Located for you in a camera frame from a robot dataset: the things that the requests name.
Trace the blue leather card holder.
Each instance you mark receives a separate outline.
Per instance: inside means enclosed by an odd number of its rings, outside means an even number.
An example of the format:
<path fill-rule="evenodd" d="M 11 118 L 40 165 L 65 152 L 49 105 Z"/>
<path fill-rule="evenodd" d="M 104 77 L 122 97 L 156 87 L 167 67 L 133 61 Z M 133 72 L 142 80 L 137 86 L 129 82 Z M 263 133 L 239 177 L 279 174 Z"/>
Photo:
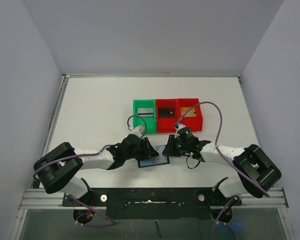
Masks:
<path fill-rule="evenodd" d="M 163 155 L 166 145 L 155 145 L 154 149 L 159 153 L 159 156 L 146 160 L 138 160 L 138 168 L 155 167 L 170 164 L 169 156 Z"/>

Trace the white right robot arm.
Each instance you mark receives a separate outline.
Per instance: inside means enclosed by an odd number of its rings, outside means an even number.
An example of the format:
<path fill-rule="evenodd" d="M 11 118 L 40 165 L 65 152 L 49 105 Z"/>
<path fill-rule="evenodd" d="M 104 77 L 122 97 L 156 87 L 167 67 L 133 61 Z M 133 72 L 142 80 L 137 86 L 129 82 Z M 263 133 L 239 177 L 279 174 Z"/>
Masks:
<path fill-rule="evenodd" d="M 212 197 L 220 205 L 233 196 L 246 193 L 258 199 L 267 196 L 268 191 L 282 178 L 279 168 L 255 144 L 229 147 L 209 140 L 199 140 L 191 134 L 171 134 L 162 154 L 169 157 L 191 157 L 199 162 L 233 168 L 237 176 L 225 176 L 214 186 Z"/>

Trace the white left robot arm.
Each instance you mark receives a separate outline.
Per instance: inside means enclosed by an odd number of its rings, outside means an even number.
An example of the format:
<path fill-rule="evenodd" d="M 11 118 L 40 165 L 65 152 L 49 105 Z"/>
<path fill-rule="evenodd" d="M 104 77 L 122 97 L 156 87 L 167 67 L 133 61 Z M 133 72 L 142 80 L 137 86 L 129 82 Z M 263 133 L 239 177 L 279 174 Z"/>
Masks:
<path fill-rule="evenodd" d="M 160 154 L 147 137 L 129 134 L 122 142 L 106 144 L 99 151 L 74 148 L 63 142 L 40 158 L 34 165 L 33 178 L 39 180 L 48 194 L 64 192 L 71 194 L 78 204 L 90 203 L 92 193 L 87 184 L 76 177 L 80 170 L 114 170 L 127 160 L 144 161 Z"/>

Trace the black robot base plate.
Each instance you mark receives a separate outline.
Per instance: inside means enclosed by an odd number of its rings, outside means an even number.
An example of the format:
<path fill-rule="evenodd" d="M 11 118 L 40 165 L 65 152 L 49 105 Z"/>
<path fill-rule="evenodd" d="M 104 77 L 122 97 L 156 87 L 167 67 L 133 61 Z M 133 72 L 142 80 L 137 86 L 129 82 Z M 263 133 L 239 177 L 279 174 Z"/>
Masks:
<path fill-rule="evenodd" d="M 99 211 L 106 220 L 178 220 L 195 218 L 209 220 L 225 208 L 225 216 L 232 217 L 232 206 L 240 206 L 239 197 L 226 204 L 216 187 L 133 187 L 89 188 L 78 200 L 64 195 L 62 206 L 73 207 L 73 217 L 88 223 Z"/>

